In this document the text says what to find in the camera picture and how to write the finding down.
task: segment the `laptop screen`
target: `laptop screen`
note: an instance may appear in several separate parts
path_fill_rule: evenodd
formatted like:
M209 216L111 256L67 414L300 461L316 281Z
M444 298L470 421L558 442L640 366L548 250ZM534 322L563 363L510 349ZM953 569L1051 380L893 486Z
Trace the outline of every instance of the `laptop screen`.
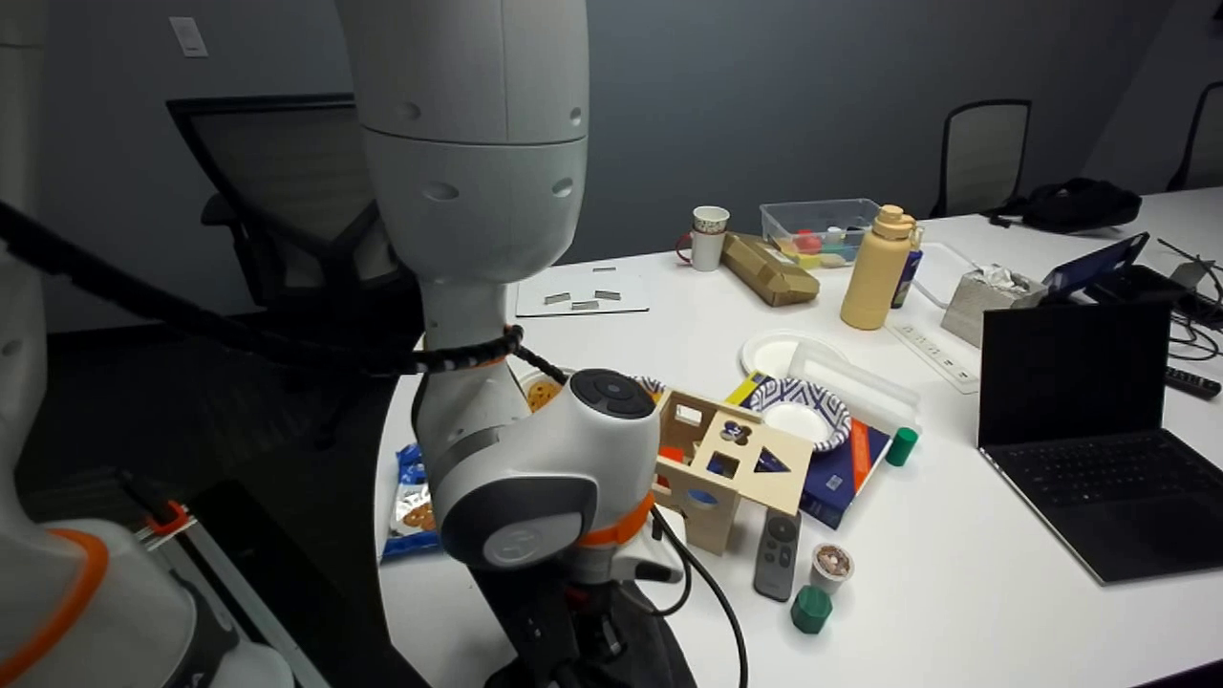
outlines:
M1161 426L1171 306L989 310L980 442Z

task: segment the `dark carpet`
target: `dark carpet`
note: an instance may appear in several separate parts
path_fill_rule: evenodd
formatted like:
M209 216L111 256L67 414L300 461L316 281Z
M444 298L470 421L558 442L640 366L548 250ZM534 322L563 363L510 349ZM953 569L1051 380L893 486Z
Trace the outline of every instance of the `dark carpet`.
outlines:
M166 329L54 337L18 493L35 518L129 518L106 482L138 473L199 512L333 682L422 682L371 555L385 398Z

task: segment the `black laptop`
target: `black laptop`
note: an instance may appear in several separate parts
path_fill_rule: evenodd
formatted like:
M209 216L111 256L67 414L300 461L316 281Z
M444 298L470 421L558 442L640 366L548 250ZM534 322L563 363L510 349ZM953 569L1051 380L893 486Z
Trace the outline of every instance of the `black laptop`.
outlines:
M1223 470L1161 426L1171 306L986 313L986 457L1096 580L1223 566Z

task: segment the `beige bottle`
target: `beige bottle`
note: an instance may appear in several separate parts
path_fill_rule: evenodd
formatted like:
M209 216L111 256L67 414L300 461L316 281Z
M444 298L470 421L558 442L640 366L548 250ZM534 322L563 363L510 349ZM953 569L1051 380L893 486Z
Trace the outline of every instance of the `beige bottle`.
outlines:
M840 322L854 329L882 329L892 294L915 250L916 222L901 206L881 206L876 226L868 230L856 266L840 303Z

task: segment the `white table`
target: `white table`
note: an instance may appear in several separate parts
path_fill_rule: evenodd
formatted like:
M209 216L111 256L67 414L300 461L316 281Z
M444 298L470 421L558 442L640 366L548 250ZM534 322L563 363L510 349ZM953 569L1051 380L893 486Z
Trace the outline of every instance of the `white table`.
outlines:
M993 230L981 216L946 216L927 230L930 240L1025 275L1113 240ZM1223 187L1155 196L1132 230L1223 256ZM1143 259L1158 271L1178 264L1158 245ZM986 466L975 452L975 394L957 388L893 332L901 322L938 326L941 310L923 294L910 294L882 332L854 332L837 322L849 271L820 271L820 306L765 310L732 271L688 271L673 256L614 264L645 281L651 313L528 322L528 345L565 366L618 366L728 398L741 377L741 341L797 329L923 394L923 442L910 466L882 466L834 533L856 556L856 571L820 639L799 635L789 608L753 592L762 509L737 512L732 555L701 555L737 608L753 682L1137 682L1223 658L1223 571L1102 587ZM1223 360L1181 366L1223 377ZM384 430L377 543L393 452L412 438L412 388L418 377L397 385ZM1220 399L1165 394L1165 426L1223 466L1220 421ZM825 537L830 529L807 515L799 560ZM514 658L464 566L412 556L384 566L377 575L392 639L431 682L482 682ZM734 639L701 580L669 622L705 688L734 682Z

